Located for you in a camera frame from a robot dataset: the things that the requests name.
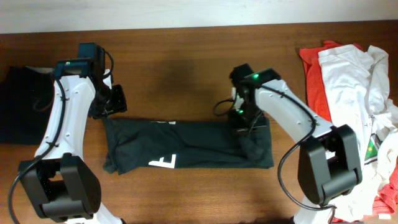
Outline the dark green t-shirt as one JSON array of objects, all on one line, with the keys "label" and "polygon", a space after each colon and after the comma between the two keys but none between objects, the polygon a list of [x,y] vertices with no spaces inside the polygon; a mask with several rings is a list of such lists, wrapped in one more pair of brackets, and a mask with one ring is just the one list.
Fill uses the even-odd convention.
[{"label": "dark green t-shirt", "polygon": [[250,134],[233,133],[227,122],[103,121],[108,153],[104,170],[122,175],[139,167],[273,167],[268,126]]}]

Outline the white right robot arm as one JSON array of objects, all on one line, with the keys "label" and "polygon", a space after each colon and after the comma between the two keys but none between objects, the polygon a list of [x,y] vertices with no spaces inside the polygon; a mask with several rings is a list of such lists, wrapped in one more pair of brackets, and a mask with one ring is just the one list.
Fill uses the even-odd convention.
[{"label": "white right robot arm", "polygon": [[[335,126],[302,102],[273,69],[254,72],[247,64],[233,69],[233,108],[254,124],[256,113],[267,113],[293,139],[277,168],[279,184],[300,208],[290,223],[332,223],[337,206],[331,200],[350,194],[362,182],[355,132],[347,124]],[[287,158],[299,150],[298,183],[304,193],[299,202],[282,180]]]}]

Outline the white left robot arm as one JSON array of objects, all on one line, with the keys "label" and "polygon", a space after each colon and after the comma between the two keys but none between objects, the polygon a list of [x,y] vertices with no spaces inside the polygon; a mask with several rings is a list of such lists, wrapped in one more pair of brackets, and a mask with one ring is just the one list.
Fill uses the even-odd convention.
[{"label": "white left robot arm", "polygon": [[61,60],[54,70],[54,100],[44,138],[20,182],[38,217],[57,223],[124,223],[101,201],[98,178],[83,160],[86,120],[127,110],[120,85],[90,58]]}]

